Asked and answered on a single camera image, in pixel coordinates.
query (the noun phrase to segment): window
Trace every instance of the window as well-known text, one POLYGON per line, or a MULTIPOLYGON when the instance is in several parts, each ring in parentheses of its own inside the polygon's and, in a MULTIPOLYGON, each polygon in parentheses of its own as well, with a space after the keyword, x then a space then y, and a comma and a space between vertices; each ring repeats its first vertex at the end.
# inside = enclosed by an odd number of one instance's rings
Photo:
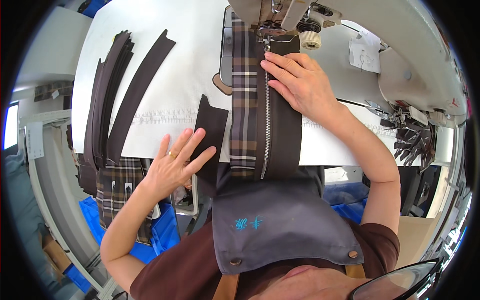
POLYGON ((18 102, 10 105, 7 111, 7 121, 5 123, 5 140, 3 141, 3 149, 16 145, 18 134, 18 102))

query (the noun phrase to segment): gray apron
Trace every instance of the gray apron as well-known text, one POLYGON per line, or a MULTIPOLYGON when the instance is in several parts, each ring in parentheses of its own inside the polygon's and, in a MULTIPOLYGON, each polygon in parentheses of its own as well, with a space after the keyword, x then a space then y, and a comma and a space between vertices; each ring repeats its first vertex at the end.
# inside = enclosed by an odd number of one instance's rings
POLYGON ((233 181, 213 200, 215 255, 222 274, 239 274, 294 258, 364 263, 350 226, 320 198, 318 177, 233 181))

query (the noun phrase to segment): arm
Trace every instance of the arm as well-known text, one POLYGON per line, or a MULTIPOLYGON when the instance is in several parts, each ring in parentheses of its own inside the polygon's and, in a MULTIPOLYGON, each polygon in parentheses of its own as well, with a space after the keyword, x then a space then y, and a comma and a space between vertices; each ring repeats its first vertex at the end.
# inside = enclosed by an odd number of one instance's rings
POLYGON ((143 262, 129 254, 145 217, 155 204, 200 170, 216 152, 215 147, 210 147, 184 166, 185 161, 205 137, 205 130, 202 128, 199 128, 189 140, 192 133, 192 129, 185 129, 173 144, 170 151, 177 155, 176 158, 166 154, 170 136, 167 134, 163 137, 160 150, 146 177, 135 188, 103 237, 100 246, 102 262, 127 293, 130 293, 130 285, 145 267, 143 262))
POLYGON ((362 224, 377 223, 398 231, 400 175, 396 162, 380 141, 335 98, 328 77, 306 54, 280 56, 266 52, 261 66, 278 80, 268 84, 296 111, 319 123, 352 152, 371 181, 362 224))

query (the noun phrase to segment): brown shirt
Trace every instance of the brown shirt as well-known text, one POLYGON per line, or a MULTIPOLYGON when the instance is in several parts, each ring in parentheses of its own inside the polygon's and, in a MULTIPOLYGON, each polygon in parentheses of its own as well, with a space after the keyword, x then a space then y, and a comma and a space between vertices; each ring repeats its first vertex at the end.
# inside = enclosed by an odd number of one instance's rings
MULTIPOLYGON (((362 226, 345 219, 360 243, 367 278, 376 278, 395 268, 400 242, 396 234, 380 224, 362 226)), ((299 258, 268 264, 240 275, 236 300, 247 300, 268 282, 299 265, 331 268, 345 273, 345 267, 324 259, 299 258)), ((135 300, 211 300, 222 274, 213 245, 212 222, 207 219, 197 232, 152 260, 130 287, 135 300)))

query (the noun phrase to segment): woman's left hand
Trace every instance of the woman's left hand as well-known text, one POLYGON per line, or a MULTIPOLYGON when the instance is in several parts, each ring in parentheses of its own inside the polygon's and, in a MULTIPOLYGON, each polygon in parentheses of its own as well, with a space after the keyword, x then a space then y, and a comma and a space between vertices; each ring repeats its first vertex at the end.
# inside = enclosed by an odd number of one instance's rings
POLYGON ((190 158, 200 141, 205 137, 205 129, 199 128, 192 136, 191 128, 185 129, 168 152, 170 135, 166 134, 160 143, 160 150, 148 169, 147 175, 140 182, 139 187, 148 194, 152 204, 166 198, 177 187, 183 185, 194 173, 213 157, 216 152, 214 146, 203 151, 189 164, 185 162, 190 158))

